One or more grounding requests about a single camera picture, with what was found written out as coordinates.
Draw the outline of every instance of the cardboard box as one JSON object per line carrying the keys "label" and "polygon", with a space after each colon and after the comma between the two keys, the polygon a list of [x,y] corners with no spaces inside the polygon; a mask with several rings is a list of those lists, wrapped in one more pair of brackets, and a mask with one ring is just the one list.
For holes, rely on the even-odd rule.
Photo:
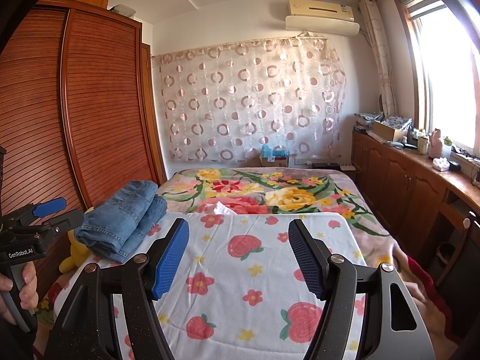
{"label": "cardboard box", "polygon": [[407,135],[408,130],[396,130],[382,124],[380,122],[373,122],[373,132],[386,140],[392,140],[393,142],[402,142],[402,138]]}
{"label": "cardboard box", "polygon": [[289,157],[273,157],[273,162],[268,161],[266,157],[260,157],[260,163],[262,167],[279,167],[279,168],[288,168],[289,167]]}

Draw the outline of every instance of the window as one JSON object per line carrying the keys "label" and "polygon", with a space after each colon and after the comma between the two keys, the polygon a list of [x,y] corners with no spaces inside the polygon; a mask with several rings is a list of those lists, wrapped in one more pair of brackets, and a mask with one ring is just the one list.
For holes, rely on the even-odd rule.
{"label": "window", "polygon": [[416,124],[480,155],[480,56],[441,0],[395,0],[409,41]]}

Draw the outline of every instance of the trash bin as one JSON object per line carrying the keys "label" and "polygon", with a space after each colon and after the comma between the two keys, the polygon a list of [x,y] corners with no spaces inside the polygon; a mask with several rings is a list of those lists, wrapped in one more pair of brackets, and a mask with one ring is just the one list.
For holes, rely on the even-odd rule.
{"label": "trash bin", "polygon": [[443,270],[452,258],[454,252],[455,246],[453,246],[449,242],[442,242],[440,245],[438,245],[437,253],[427,270],[434,283],[442,274]]}

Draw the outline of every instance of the sheer curtain with circles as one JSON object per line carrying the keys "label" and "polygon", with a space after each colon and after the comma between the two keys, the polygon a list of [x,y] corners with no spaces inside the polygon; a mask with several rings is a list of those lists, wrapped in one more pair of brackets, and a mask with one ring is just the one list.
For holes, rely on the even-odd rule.
{"label": "sheer curtain with circles", "polygon": [[262,145],[334,160],[346,77],[325,37],[252,40],[156,57],[175,162],[233,167]]}

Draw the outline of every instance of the yellow plush toy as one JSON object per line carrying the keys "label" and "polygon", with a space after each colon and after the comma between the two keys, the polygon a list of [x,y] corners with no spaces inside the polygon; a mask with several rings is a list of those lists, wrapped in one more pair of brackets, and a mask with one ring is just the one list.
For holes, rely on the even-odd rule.
{"label": "yellow plush toy", "polygon": [[58,269],[60,269],[60,272],[62,272],[63,274],[80,267],[90,254],[90,251],[87,249],[87,247],[75,239],[73,230],[70,230],[67,234],[71,244],[71,256],[64,259],[58,267]]}

